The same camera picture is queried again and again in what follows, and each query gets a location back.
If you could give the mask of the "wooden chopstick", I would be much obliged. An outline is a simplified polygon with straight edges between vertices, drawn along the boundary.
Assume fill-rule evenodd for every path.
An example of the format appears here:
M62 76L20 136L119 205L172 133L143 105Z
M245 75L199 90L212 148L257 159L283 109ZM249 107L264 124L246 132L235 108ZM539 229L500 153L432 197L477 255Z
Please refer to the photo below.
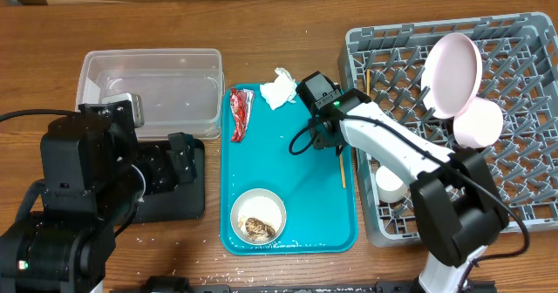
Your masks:
M340 174L341 174L341 182L342 188L346 189L346 179L345 179L345 172L344 172L344 154L343 148L339 147L339 162L340 162Z
M371 70L366 70L366 94L370 96L371 94Z

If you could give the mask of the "white napkin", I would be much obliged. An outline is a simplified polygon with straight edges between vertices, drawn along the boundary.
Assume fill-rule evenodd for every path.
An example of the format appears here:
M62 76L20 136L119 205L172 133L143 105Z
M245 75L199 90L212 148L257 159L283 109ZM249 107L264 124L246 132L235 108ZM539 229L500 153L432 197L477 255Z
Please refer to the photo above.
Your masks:
M275 110L285 103L295 103L296 81L290 73L282 68L275 68L277 75L273 82L260 85L260 93L269 105L271 110Z

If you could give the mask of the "red foil wrapper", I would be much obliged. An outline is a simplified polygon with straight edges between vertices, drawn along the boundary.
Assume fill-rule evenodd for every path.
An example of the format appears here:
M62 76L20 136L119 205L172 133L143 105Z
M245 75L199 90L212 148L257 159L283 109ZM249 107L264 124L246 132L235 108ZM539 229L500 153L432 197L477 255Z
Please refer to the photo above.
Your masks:
M240 143L246 136L255 92L249 89L230 90L230 107L235 121L232 142Z

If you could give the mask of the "white paper cup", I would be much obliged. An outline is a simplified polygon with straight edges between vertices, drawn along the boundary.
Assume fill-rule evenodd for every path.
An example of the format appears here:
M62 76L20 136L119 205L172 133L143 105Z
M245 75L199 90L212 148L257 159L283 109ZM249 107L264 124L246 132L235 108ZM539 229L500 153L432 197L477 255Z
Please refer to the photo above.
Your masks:
M398 202L405 198L408 187L386 166L381 166L375 173L379 200L386 203Z

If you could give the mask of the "metal bowl with food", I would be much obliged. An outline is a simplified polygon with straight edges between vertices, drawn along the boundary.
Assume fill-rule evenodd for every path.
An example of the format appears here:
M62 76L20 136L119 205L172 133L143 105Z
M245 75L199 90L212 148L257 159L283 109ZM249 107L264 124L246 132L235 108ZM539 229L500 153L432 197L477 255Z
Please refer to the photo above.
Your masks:
M230 226L235 235L252 246L276 241L287 223L287 209L274 192L254 188L234 201L230 210Z

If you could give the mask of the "large white plate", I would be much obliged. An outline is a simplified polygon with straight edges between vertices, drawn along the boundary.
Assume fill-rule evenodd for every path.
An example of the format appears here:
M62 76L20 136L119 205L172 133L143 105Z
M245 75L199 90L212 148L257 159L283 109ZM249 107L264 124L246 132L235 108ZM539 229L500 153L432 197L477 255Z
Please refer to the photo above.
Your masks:
M477 45L466 35L443 36L429 51L420 78L423 98L432 116L449 119L463 112L480 88L482 59Z

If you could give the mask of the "small white pink bowl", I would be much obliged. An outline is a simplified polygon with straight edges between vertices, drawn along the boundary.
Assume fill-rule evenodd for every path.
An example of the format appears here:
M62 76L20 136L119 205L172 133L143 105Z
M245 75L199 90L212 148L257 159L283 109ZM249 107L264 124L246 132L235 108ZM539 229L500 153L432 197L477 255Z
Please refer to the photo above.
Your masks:
M493 145L502 132L503 113L499 105L475 97L453 121L453 135L461 147L482 148Z

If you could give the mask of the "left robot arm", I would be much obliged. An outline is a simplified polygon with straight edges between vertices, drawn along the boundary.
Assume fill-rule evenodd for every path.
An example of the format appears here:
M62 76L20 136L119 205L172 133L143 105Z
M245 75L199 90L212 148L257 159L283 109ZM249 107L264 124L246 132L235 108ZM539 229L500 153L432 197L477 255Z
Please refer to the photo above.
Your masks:
M3 292L100 292L117 237L144 195L191 184L204 145L193 135L140 143L129 100L56 110L40 142L44 177L1 236Z

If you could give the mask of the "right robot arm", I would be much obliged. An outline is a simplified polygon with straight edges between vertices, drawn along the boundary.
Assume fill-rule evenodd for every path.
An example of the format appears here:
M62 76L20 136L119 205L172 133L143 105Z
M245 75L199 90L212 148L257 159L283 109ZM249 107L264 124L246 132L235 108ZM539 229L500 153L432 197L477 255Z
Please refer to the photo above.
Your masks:
M435 145L387 116L363 92L303 93L310 128L360 149L409 188L429 255L415 292L461 292L472 266L509 223L486 161L473 149Z

